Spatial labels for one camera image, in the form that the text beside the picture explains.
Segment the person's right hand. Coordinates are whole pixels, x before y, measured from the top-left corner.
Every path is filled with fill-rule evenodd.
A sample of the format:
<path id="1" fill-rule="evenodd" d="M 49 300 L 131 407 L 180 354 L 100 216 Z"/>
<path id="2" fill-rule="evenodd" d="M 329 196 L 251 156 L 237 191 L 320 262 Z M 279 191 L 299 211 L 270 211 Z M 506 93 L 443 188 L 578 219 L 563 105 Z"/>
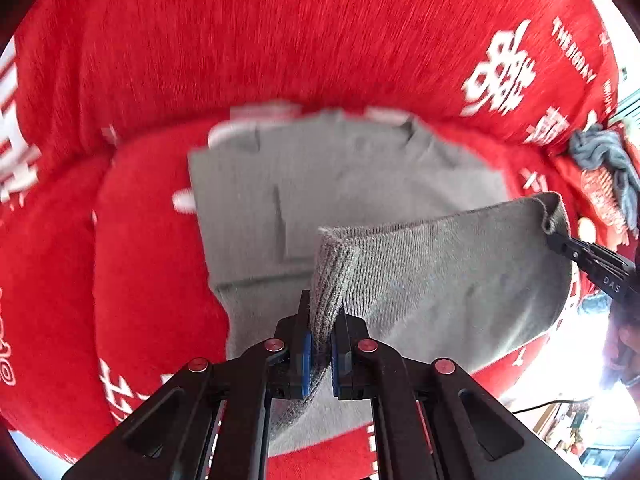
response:
<path id="1" fill-rule="evenodd" d="M 602 384 L 613 387 L 620 382 L 626 388 L 639 385 L 639 325 L 610 318 L 606 333 L 605 368 Z"/>

